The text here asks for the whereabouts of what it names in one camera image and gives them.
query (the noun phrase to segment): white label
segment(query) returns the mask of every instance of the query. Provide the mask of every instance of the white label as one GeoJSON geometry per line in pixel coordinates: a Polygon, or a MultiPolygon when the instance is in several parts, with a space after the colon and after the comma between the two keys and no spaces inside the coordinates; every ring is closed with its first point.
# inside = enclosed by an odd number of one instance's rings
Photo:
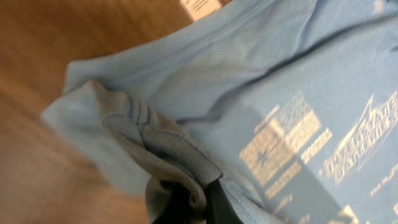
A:
{"type": "Polygon", "coordinates": [[[180,4],[185,8],[194,21],[197,21],[222,7],[218,0],[180,0],[180,4]]]}

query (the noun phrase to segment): logo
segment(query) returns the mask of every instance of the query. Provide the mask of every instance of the logo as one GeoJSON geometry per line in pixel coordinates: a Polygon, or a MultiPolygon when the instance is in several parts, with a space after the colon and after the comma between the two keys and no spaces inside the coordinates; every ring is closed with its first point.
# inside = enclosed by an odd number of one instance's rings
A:
{"type": "Polygon", "coordinates": [[[326,174],[339,184],[345,175],[360,170],[383,144],[398,121],[398,100],[395,91],[388,101],[372,109],[369,99],[361,118],[339,142],[333,155],[324,162],[326,174]]]}

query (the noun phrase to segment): t-shirt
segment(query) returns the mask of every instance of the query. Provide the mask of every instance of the t-shirt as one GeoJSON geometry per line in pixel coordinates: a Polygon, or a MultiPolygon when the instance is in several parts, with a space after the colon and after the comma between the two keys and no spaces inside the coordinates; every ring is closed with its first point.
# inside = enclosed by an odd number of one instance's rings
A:
{"type": "Polygon", "coordinates": [[[283,222],[398,222],[395,2],[234,0],[160,40],[72,62],[43,120],[115,187],[143,194],[150,175],[102,127],[89,80],[178,122],[283,222]]]}

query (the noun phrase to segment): brown wooden surface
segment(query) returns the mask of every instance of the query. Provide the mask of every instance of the brown wooden surface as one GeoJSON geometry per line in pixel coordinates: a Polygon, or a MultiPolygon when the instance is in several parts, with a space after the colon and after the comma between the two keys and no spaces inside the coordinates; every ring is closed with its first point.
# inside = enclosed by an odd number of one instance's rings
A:
{"type": "Polygon", "coordinates": [[[147,223],[144,199],[111,188],[39,114],[71,60],[190,23],[178,0],[0,1],[0,223],[147,223]]]}

